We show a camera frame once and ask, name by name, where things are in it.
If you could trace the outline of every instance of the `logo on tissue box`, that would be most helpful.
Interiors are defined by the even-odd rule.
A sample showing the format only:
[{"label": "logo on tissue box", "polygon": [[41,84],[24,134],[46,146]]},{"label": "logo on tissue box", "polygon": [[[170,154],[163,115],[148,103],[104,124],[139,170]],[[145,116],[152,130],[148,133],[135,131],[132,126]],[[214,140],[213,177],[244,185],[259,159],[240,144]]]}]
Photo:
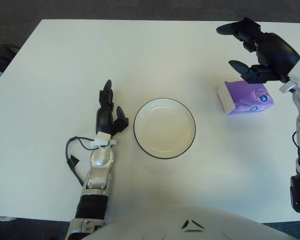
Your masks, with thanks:
[{"label": "logo on tissue box", "polygon": [[268,98],[267,98],[266,95],[263,95],[263,96],[260,97],[260,100],[261,100],[262,102],[265,102],[265,101],[268,100]]}]

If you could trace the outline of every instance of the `tissue box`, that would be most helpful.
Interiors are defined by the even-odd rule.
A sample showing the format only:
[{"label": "tissue box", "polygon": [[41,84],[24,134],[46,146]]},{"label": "tissue box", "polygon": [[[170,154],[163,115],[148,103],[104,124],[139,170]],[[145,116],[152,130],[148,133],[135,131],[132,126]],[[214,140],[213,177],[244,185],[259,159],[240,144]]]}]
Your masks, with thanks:
[{"label": "tissue box", "polygon": [[261,83],[225,81],[217,93],[226,114],[262,112],[274,104],[274,100]]}]

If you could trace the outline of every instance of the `dark carpet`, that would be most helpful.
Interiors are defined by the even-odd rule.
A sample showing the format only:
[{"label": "dark carpet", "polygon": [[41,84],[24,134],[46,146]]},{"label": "dark carpet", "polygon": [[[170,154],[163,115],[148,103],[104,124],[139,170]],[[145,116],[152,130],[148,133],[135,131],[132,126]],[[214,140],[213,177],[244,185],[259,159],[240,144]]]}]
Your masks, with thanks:
[{"label": "dark carpet", "polygon": [[[121,19],[300,23],[300,0],[0,0],[0,44],[22,46],[41,19]],[[62,240],[68,222],[0,222],[0,240]],[[266,223],[295,238],[300,221]]]}]

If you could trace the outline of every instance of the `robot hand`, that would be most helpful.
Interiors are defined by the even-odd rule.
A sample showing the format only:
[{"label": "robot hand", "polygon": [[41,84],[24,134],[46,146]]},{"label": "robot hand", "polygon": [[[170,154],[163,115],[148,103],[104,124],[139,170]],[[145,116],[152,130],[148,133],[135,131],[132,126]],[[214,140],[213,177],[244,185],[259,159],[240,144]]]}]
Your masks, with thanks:
[{"label": "robot hand", "polygon": [[248,67],[236,60],[230,65],[249,84],[263,84],[267,81],[288,82],[288,73],[299,61],[299,54],[281,37],[264,33],[256,22],[245,17],[242,21],[220,26],[216,31],[221,35],[233,35],[243,42],[249,52],[255,52],[259,65]]}]

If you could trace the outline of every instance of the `white plastic bracket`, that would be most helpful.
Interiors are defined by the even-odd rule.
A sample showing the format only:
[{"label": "white plastic bracket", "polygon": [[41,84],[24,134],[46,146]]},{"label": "white plastic bracket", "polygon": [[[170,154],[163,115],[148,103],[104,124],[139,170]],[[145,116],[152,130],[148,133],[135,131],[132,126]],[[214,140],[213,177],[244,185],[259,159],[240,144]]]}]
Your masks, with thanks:
[{"label": "white plastic bracket", "polygon": [[290,89],[294,87],[300,89],[300,60],[296,63],[296,65],[294,65],[294,67],[288,73],[288,77],[290,78],[290,81],[285,83],[279,89],[283,94],[288,92]]}]

